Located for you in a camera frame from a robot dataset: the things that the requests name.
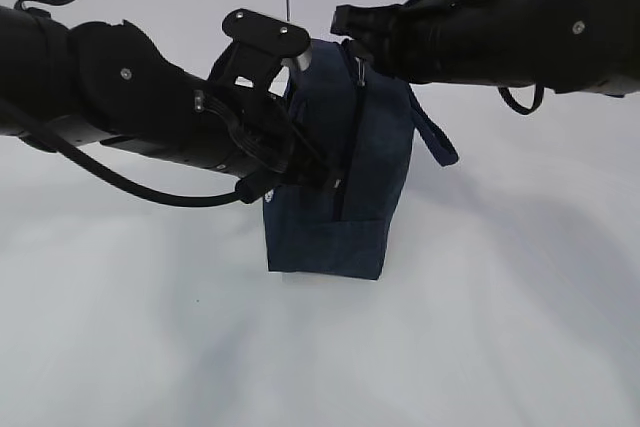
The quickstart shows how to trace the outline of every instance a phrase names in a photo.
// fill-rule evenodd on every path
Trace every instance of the black robotic arm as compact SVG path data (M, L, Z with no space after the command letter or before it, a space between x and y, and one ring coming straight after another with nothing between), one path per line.
M490 85L505 96L508 87L535 84L539 101L544 88L613 96L640 90L640 0L346 5L336 10L332 32L358 41L380 72L416 84Z
M71 30L26 2L0 7L0 134L59 152L103 180L155 202L209 207L250 203L278 184L334 189L338 173L269 92L283 67L305 69L308 33L248 9L223 23L232 42L209 77L165 60L129 22ZM78 147L103 146L238 177L229 195L184 198L124 179Z

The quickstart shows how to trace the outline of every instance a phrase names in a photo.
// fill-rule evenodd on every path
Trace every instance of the screw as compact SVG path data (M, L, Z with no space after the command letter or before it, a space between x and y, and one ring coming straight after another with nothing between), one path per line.
M582 34L587 28L587 25L579 20L578 22L576 22L575 24L573 24L573 33L574 35L580 35Z
M204 92L201 90L196 90L195 110L198 113L204 112Z

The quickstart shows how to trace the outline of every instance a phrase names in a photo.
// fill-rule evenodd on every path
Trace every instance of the white surface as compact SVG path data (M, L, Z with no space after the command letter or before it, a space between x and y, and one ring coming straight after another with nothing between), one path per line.
M326 32L337 3L297 0ZM206 75L222 17L281 0L83 0ZM378 283L269 275L259 206L129 198L0 139L3 426L640 425L638 97L418 89L462 162L419 143ZM231 179L98 148L176 193Z

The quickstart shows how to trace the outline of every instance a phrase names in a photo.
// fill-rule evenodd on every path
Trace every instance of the navy blue bag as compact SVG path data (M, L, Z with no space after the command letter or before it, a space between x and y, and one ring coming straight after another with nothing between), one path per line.
M309 69L287 87L289 113L344 172L335 193L281 186L265 197L271 272L377 280L417 129L442 166L458 154L409 84L377 74L349 43L314 40Z

